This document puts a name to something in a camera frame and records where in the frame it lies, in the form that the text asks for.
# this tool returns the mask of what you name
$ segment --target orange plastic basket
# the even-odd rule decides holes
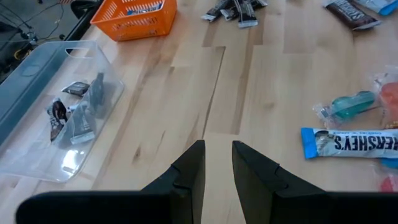
[[[115,41],[131,40],[168,34],[176,12],[176,0],[104,0],[90,23]]]

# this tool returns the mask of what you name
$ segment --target wire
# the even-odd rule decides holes
[[[17,42],[30,42],[30,40],[6,40],[6,41],[0,41],[0,43],[17,43]]]
[[[15,22],[13,22],[12,20],[8,19],[6,16],[4,16],[3,14],[0,14],[0,16],[2,16],[3,18],[5,18],[7,21],[9,21],[10,23],[14,24],[16,27],[18,26]]]
[[[46,36],[44,38],[40,38],[39,40],[47,40],[58,29],[58,26],[60,25],[60,22],[61,22],[62,17],[63,17],[63,12],[64,12],[63,4],[60,4],[60,6],[61,6],[62,12],[61,12],[61,16],[60,16],[59,20],[56,21],[57,25],[55,26],[55,28],[51,31],[51,33],[48,36]]]
[[[50,9],[50,8],[52,8],[52,7],[54,7],[54,6],[58,5],[58,4],[60,4],[60,3],[58,2],[58,3],[52,4],[52,5],[49,6],[49,7],[46,7],[45,9],[41,10],[41,11],[40,11],[39,13],[37,13],[36,15],[32,16],[30,19],[26,20],[25,22],[31,21],[33,18],[35,18],[36,16],[40,15],[41,13],[43,13],[44,11],[46,11],[47,9]]]
[[[23,24],[25,24],[25,26],[28,29],[31,29],[32,27],[30,25],[28,25],[21,17],[19,17],[14,11],[12,11],[11,9],[9,9],[7,6],[5,6],[3,3],[0,3],[0,6],[6,8],[8,11],[10,11],[11,13],[13,13],[18,19],[20,19],[22,21]]]

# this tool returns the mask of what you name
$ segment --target black plastic part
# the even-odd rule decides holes
[[[44,193],[23,202],[16,221],[197,224],[204,190],[205,142],[200,140],[141,191]]]
[[[326,192],[240,141],[232,155],[247,224],[396,223],[398,194]]]
[[[87,4],[86,10],[78,9],[76,16],[79,19],[78,24],[72,29],[72,31],[67,35],[65,41],[70,40],[80,40],[88,28],[90,28],[90,21],[97,12],[98,8],[101,6],[102,1],[92,2],[92,4]]]

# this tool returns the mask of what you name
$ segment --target red object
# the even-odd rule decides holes
[[[381,87],[381,100],[393,121],[398,121],[398,82],[387,83]]]
[[[395,192],[398,191],[398,176],[389,175],[386,177],[380,185],[382,192]]]

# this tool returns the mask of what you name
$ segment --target light wood tabletop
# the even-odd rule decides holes
[[[95,40],[125,84],[80,173],[66,184],[0,175],[0,220],[52,190],[139,190],[197,139],[206,141],[202,223],[244,223],[231,142],[242,140],[326,190],[377,190],[370,159],[303,157],[300,128],[322,127],[312,106],[369,88],[398,65],[398,12],[351,32],[321,0],[268,0],[259,25],[200,19],[214,0],[178,0],[171,33],[116,43]],[[380,128],[369,116],[365,128]]]

